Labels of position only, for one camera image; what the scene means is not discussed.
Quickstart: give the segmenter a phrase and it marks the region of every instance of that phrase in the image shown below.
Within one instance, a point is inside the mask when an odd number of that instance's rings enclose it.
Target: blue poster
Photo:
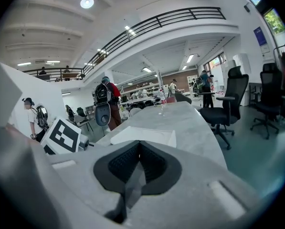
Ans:
[[[256,35],[256,38],[258,40],[259,46],[265,45],[267,44],[265,36],[261,30],[260,27],[258,27],[257,29],[254,30],[254,33]]]

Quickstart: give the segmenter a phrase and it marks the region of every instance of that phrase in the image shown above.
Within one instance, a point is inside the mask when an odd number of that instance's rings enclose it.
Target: person in blue shirt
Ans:
[[[205,85],[202,87],[202,92],[211,93],[210,83],[212,82],[212,80],[207,75],[207,72],[205,70],[201,72],[200,78],[205,82]],[[212,95],[206,94],[203,97],[203,108],[209,108],[209,105],[211,106],[211,108],[213,108]]]

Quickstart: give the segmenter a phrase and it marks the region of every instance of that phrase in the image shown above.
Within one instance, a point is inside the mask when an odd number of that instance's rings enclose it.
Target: brown wall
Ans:
[[[170,85],[171,84],[171,81],[173,79],[176,79],[176,86],[178,89],[185,89],[185,92],[188,92],[189,91],[189,86],[188,86],[188,80],[187,80],[187,76],[190,76],[190,75],[199,75],[198,74],[198,70],[191,70],[191,71],[184,71],[184,72],[180,72],[180,73],[177,73],[177,74],[172,74],[172,75],[168,75],[168,76],[163,76],[162,77],[162,81],[163,81],[163,84],[164,85]],[[135,90],[136,88],[139,88],[143,83],[158,83],[158,79],[154,79],[152,81],[147,81],[147,82],[141,82],[139,83],[138,85],[132,85],[132,86],[129,86],[127,88],[124,88],[124,91],[127,92],[127,91],[131,91],[131,90]]]

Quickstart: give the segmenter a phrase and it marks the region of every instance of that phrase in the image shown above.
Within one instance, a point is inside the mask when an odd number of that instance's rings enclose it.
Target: person in red shirt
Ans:
[[[102,78],[102,83],[106,85],[106,87],[113,95],[111,100],[108,102],[110,105],[110,121],[108,123],[108,127],[112,131],[117,126],[122,124],[118,107],[119,97],[121,96],[121,94],[115,84],[111,83],[107,76]]]

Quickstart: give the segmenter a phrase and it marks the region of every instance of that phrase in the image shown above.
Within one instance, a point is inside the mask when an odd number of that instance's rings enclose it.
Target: white tray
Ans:
[[[175,131],[161,131],[128,126],[122,132],[110,139],[111,144],[118,144],[126,141],[150,141],[171,147],[176,147]]]

